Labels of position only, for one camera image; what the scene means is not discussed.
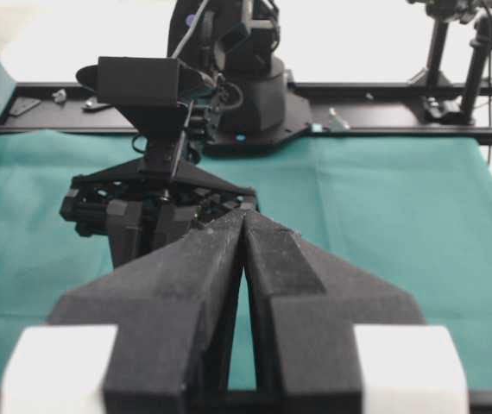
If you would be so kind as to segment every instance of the metal rod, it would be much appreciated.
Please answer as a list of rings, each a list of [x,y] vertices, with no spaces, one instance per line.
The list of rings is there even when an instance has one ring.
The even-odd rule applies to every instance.
[[[463,102],[461,103],[461,111],[466,123],[472,122],[472,114],[482,89],[482,78],[488,62],[489,50],[492,48],[492,41],[476,38],[470,45],[474,48],[474,52],[472,53],[469,74],[464,84]]]
[[[428,86],[438,85],[440,75],[439,69],[442,66],[445,41],[447,40],[447,31],[449,27],[449,23],[440,22],[438,20],[434,23],[432,43],[430,45],[430,53],[428,54],[428,62],[426,63],[428,71],[426,75],[426,84]]]

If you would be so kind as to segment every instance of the white finger pad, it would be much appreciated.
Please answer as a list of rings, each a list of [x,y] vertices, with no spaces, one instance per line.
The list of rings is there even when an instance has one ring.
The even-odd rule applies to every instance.
[[[468,414],[463,366],[439,326],[356,325],[364,414]]]
[[[24,330],[4,370],[0,414],[104,414],[116,335],[114,325]]]

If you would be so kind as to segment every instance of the white wire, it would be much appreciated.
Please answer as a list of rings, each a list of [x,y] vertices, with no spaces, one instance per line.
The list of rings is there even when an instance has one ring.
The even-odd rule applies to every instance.
[[[202,2],[202,4],[200,4],[199,9],[196,12],[196,15],[194,16],[194,20],[192,21],[191,27],[188,29],[188,32],[186,32],[185,36],[183,37],[183,39],[181,39],[179,45],[177,45],[177,47],[175,48],[175,51],[171,55],[172,59],[177,59],[180,56],[180,54],[183,51],[183,49],[185,48],[186,44],[188,43],[188,41],[191,39],[192,35],[194,34],[194,30],[196,30],[196,27],[198,26],[200,18],[204,14],[204,10],[207,7],[209,2],[210,2],[210,0],[204,0],[204,2]]]

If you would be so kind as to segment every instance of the cable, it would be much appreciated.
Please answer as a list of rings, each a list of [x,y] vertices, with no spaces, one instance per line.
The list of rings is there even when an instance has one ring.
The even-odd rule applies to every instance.
[[[485,0],[480,0],[480,4],[486,10],[486,14],[488,15],[488,36],[489,36],[489,57],[488,57],[488,124],[489,127],[492,128],[492,14],[489,6],[486,4]]]
[[[177,45],[177,47],[175,48],[175,51],[171,55],[172,59],[177,59],[180,56],[180,54],[182,53],[186,44],[188,43],[188,41],[191,39],[192,35],[194,34],[194,30],[196,30],[196,27],[198,26],[200,18],[204,14],[204,10],[207,7],[209,2],[210,2],[210,0],[204,0],[202,2],[202,4],[200,4],[199,9],[196,12],[196,15],[194,16],[194,20],[192,20],[191,27],[188,29],[185,36],[181,39],[181,41],[179,42],[179,45]]]
[[[133,147],[133,149],[135,150],[136,153],[144,154],[145,151],[136,146],[136,140],[141,138],[141,136],[142,136],[141,134],[137,134],[133,137],[133,140],[131,141],[131,147]]]
[[[237,110],[241,106],[243,106],[244,103],[244,94],[243,91],[238,87],[238,85],[233,84],[232,82],[225,82],[224,86],[230,86],[232,89],[234,89],[237,92],[238,95],[238,100],[232,104],[232,105],[226,105],[222,108],[223,112],[230,112],[232,110]]]

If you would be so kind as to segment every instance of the green tablecloth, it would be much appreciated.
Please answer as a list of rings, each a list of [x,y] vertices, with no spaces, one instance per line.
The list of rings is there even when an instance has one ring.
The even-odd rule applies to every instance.
[[[70,178],[129,160],[129,140],[0,136],[0,375],[21,329],[110,271],[107,240],[58,215]],[[492,388],[492,177],[472,140],[301,139],[202,167],[253,185],[265,215],[415,295],[447,325],[472,388]],[[230,383],[253,387],[241,292]]]

